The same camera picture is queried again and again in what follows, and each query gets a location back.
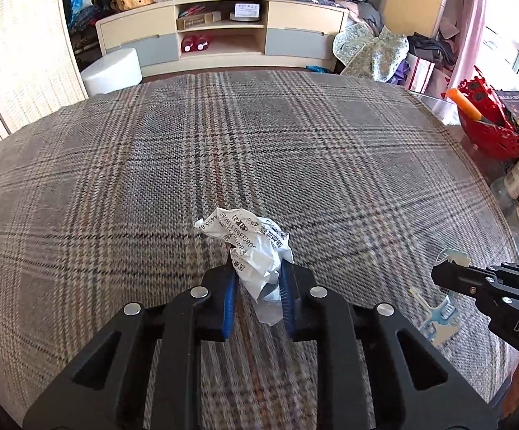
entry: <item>silver screw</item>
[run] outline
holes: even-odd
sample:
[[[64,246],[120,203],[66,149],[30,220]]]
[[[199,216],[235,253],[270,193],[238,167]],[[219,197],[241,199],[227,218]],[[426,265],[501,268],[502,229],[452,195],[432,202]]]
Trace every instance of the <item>silver screw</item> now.
[[[327,290],[323,286],[314,286],[309,290],[309,294],[313,297],[325,297],[327,295]]]
[[[208,295],[208,289],[205,286],[196,286],[189,292],[192,297],[200,298]]]
[[[383,303],[377,306],[377,312],[379,313],[379,315],[389,317],[395,313],[395,309],[391,304]]]
[[[142,310],[142,306],[138,304],[137,302],[131,302],[129,304],[126,304],[124,306],[124,313],[126,315],[136,315],[140,313],[140,310]]]

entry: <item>red bottle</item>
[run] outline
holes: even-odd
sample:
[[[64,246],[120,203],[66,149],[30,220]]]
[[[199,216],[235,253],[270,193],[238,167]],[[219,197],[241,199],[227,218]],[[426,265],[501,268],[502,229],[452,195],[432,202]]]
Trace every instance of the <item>red bottle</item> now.
[[[184,37],[182,40],[182,52],[188,53],[190,51],[195,51],[197,37],[195,35],[189,35],[187,37]]]
[[[198,51],[207,50],[209,47],[210,38],[206,35],[199,35],[197,37],[197,41],[195,42],[195,48]]]

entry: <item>white stool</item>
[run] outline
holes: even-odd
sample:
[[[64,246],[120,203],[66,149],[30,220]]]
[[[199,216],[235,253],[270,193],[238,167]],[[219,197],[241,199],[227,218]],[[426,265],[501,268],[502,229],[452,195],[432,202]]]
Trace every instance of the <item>white stool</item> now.
[[[138,85],[142,80],[135,48],[112,51],[92,63],[80,75],[89,97]]]

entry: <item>pink curtain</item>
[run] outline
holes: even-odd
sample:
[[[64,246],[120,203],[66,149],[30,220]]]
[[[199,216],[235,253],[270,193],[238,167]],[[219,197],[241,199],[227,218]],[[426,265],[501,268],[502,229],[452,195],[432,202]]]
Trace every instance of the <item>pink curtain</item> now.
[[[457,0],[458,11],[457,63],[450,78],[449,87],[456,87],[463,79],[471,79],[478,49],[482,43],[484,15],[487,0]]]

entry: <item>orange handle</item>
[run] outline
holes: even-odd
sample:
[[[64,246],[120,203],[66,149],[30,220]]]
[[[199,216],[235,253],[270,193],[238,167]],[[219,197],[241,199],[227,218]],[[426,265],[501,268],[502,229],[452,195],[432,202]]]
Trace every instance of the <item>orange handle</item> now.
[[[449,89],[447,91],[449,97],[471,120],[480,121],[482,114],[478,111],[472,102],[458,89]]]

